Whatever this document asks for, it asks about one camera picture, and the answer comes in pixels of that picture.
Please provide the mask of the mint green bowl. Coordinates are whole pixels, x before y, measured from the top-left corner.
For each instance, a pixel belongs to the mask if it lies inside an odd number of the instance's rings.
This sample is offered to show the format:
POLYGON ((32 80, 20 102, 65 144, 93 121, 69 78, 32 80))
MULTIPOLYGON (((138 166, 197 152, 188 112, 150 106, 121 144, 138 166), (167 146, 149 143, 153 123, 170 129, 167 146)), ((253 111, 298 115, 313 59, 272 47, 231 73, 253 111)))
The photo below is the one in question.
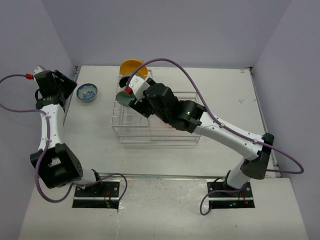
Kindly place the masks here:
POLYGON ((133 93, 128 94, 124 90, 118 92, 115 96, 115 99, 124 107, 130 108, 130 103, 136 101, 136 97, 133 93))

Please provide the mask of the blue white patterned bowl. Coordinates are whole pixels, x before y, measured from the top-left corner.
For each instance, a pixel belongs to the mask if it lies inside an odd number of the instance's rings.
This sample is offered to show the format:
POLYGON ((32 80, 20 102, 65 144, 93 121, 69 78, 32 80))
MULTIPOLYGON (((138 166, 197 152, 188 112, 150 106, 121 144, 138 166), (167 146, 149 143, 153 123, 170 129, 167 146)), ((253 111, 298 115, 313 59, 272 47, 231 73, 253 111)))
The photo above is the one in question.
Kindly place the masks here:
POLYGON ((93 83, 80 85, 76 90, 76 97, 82 102, 93 101, 98 95, 98 88, 93 83))

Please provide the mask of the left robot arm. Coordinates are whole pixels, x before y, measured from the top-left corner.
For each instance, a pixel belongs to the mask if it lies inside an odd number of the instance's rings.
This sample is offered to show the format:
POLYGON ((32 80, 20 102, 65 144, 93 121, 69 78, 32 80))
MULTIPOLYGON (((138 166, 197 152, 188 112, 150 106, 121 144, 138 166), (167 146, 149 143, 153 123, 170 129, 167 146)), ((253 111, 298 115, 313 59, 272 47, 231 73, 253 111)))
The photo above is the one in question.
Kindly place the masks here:
POLYGON ((41 116, 41 140, 38 151, 30 155, 30 162, 38 168, 38 175, 49 189, 76 183, 86 186, 92 196, 103 193, 104 184, 93 169, 82 167, 79 159, 64 140, 66 102, 77 83, 58 70, 37 66, 33 78, 41 98, 35 107, 41 116))

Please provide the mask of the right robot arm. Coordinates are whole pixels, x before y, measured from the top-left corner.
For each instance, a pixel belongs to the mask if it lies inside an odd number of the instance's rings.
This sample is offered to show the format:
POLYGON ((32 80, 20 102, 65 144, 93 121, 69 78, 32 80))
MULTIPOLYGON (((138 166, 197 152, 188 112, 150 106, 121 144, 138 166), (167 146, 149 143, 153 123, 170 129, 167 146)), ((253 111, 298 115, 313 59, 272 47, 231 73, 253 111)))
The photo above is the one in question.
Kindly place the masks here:
POLYGON ((204 106, 191 100, 179 100, 169 87, 152 78, 144 80, 134 76, 128 87, 135 97, 129 107, 144 117, 155 115, 178 131, 210 138, 242 155, 242 161, 225 177, 223 191, 227 196, 235 196, 250 179, 265 178, 271 149, 263 144, 274 143, 272 134, 254 134, 212 118, 204 106))

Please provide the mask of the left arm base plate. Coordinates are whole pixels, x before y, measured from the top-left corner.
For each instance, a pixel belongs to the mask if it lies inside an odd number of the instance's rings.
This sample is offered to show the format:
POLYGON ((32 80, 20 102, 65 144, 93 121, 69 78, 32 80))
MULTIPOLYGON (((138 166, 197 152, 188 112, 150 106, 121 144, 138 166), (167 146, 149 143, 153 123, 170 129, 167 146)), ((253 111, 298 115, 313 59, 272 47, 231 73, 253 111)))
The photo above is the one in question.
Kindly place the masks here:
POLYGON ((117 210, 119 197, 119 181, 103 181, 87 188, 77 187, 74 192, 72 208, 117 210))

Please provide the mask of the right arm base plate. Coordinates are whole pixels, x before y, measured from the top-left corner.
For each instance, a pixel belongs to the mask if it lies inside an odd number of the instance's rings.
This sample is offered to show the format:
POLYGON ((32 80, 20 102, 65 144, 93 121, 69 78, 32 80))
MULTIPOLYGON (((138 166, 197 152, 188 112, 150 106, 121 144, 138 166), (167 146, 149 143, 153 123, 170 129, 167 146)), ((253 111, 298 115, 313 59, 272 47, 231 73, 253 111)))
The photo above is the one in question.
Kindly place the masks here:
POLYGON ((251 183, 248 182, 241 192, 215 192, 208 196, 210 209, 247 209, 255 208, 251 183))

